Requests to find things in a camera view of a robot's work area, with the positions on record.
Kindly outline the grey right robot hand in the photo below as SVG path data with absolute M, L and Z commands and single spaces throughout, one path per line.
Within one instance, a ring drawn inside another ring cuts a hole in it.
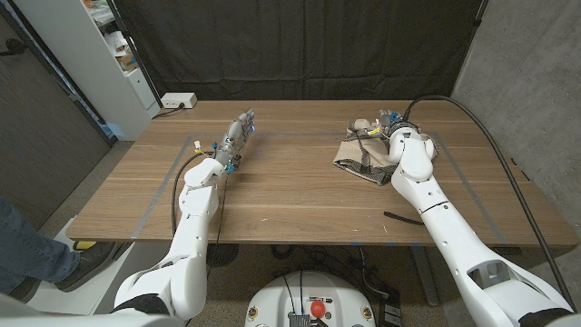
M 375 123 L 366 119 L 358 119 L 354 123 L 355 134 L 368 138 L 390 138 L 400 128 L 414 128 L 415 125 L 404 119 L 398 113 L 390 110 L 379 110 L 379 118 Z

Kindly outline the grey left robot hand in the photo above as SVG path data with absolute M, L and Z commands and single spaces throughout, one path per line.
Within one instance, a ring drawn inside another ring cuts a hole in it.
M 218 161 L 226 173 L 232 173 L 239 166 L 241 153 L 254 130 L 254 112 L 251 107 L 229 125 L 212 155 L 212 159 Z

